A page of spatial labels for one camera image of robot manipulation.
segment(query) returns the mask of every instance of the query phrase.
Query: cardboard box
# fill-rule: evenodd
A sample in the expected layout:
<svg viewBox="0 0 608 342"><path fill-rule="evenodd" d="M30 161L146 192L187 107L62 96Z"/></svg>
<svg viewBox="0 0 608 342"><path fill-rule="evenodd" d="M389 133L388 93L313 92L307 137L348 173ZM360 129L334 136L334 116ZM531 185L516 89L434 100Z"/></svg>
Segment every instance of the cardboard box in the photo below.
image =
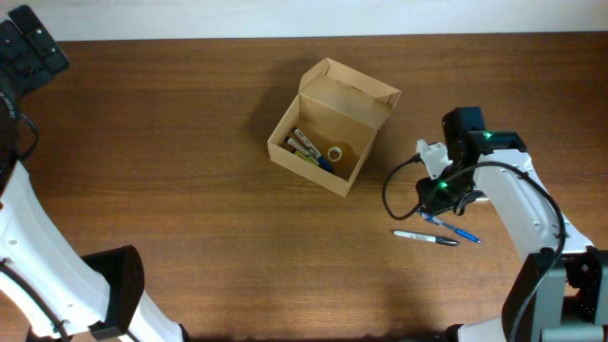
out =
<svg viewBox="0 0 608 342"><path fill-rule="evenodd" d="M346 197L400 96L401 90L326 58L302 76L297 96L268 140L270 159ZM347 143L350 162L335 167L333 175L300 159L284 143L294 127L325 156L329 147Z"/></svg>

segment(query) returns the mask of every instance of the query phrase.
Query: cable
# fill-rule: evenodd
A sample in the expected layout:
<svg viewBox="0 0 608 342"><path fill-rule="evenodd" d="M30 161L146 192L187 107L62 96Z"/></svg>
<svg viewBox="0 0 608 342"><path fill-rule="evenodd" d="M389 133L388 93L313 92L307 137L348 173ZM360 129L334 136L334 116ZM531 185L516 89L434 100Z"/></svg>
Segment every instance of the cable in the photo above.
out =
<svg viewBox="0 0 608 342"><path fill-rule="evenodd" d="M27 282L16 274L11 268L7 266L7 259L2 259L0 261L0 273L7 275L7 277L14 281L26 294L29 295L31 300L38 305L40 310L47 316L50 323L53 325L53 332L59 333L61 335L62 342L69 342L69 337L67 336L66 328L64 327L64 321L60 321L59 318L53 313L53 311L48 307L47 303L27 284Z"/></svg>
<svg viewBox="0 0 608 342"><path fill-rule="evenodd" d="M29 156L31 156L31 154L34 152L34 149L36 148L36 145L38 144L38 139L40 138L39 134L38 134L38 128L36 127L36 125L34 124L34 122L32 120L30 120L26 114L24 113L20 113L19 114L19 119L26 124L29 129L31 129L31 132L34 134L34 143L29 147L29 149L22 153L21 156L19 156L19 161L24 161L27 158L29 158Z"/></svg>
<svg viewBox="0 0 608 342"><path fill-rule="evenodd" d="M542 273L542 275L539 277L539 280L537 281L537 283L532 288L532 291L530 291L530 293L523 300L520 309L518 310L517 314L515 315L515 318L513 319L513 326L511 327L509 342L515 342L515 335L517 333L517 329L520 326L520 322L522 321L522 317L523 317L523 314L525 312L525 309L530 304L530 301L532 300L532 298L536 294L537 290L539 289L539 287L542 284L542 281L546 278L546 276L549 273L549 271L551 271L551 269L553 269L553 267L555 267L555 265L558 263L558 261L561 258L561 253L563 252L563 247L564 247L564 245L566 243L566 225L565 225L565 221L563 220L563 215L561 214L560 207L555 202L555 200L551 197L551 195L549 195L546 192L546 190L544 190L542 188L542 186L540 186L538 183L536 183L534 180L532 180L530 178L530 176L528 175L527 172L522 172L517 167L509 165L509 164L504 163L504 162L499 162L499 161L484 161L484 162L480 162L480 163L477 163L475 165L466 167L466 168L464 168L464 169L462 169L460 171L457 171L457 172L453 173L452 175L446 177L443 180L438 180L437 184L432 188L432 190L428 193L427 197L424 200L422 200L418 204L416 204L416 206L412 210L410 210L407 214L403 215L402 217L396 217L391 212L391 210L389 209L389 205L387 204L387 199L386 199L387 185L389 183L390 177L392 177L392 175L395 172L397 172L400 168L402 168L402 167L406 166L407 164L411 163L412 161L414 161L416 157L418 157L418 159L420 159L420 156L416 155L416 156L412 157L409 161L406 161L406 162L400 164L399 166L397 166L395 169L393 169L390 172L390 174L387 176L387 179L385 180L384 188L382 189L382 200L384 202L385 207L387 208L387 212L389 212L389 215L392 218L394 218L394 219L407 219L413 213L415 213L418 209L422 208L422 206L424 205L424 203L426 203L428 200L430 200L435 195L435 193L439 190L440 184L442 182L448 183L449 181L452 181L452 180L454 180L454 179L462 176L465 173L471 172L471 171L473 171L475 169L478 169L480 167L487 167L487 166L501 167L501 168L507 169L507 170L513 172L514 174L520 176L523 180L527 181L528 184L530 184L536 191L538 191L549 202L549 204L551 205L551 207L555 211L556 216L558 218L558 223L560 225L560 233L558 234L558 238L560 240L559 240L558 246L557 246L557 248L555 250L555 254L554 254L553 258L551 259L551 262L549 263L549 266L544 270L544 272Z"/></svg>

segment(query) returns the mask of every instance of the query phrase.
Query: white background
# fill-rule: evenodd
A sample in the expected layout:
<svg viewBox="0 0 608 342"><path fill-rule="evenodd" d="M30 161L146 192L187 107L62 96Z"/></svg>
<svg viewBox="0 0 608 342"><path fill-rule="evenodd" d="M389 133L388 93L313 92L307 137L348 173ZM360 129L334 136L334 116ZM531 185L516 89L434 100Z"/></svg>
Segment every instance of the white background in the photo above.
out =
<svg viewBox="0 0 608 342"><path fill-rule="evenodd" d="M57 40L608 30L608 0L0 0Z"/></svg>

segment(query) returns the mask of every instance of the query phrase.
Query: yellow marker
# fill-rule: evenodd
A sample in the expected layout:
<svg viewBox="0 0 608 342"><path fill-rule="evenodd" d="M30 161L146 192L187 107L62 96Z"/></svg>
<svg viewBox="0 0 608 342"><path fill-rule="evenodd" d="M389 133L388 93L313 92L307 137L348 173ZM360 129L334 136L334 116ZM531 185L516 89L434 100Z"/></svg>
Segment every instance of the yellow marker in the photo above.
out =
<svg viewBox="0 0 608 342"><path fill-rule="evenodd" d="M300 151L296 150L296 151L294 151L294 154L297 155L299 158L303 159L304 161L311 163L314 166L318 166L319 165L318 161L314 160L313 158L304 156L304 154L302 152L300 152Z"/></svg>

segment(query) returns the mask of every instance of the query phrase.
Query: black marker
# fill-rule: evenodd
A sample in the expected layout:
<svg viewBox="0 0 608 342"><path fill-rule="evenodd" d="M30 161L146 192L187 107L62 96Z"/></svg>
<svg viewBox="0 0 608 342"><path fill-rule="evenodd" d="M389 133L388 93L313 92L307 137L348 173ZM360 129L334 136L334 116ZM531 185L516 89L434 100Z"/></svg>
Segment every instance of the black marker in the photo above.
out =
<svg viewBox="0 0 608 342"><path fill-rule="evenodd" d="M392 233L401 238L413 238L413 239L418 239L421 241L441 244L444 246L456 247L460 244L460 242L458 242L454 239L448 238L448 237L436 237L436 236L430 236L430 235L426 235L426 234L419 234L419 233L412 233L412 232L398 231L398 230L392 231Z"/></svg>

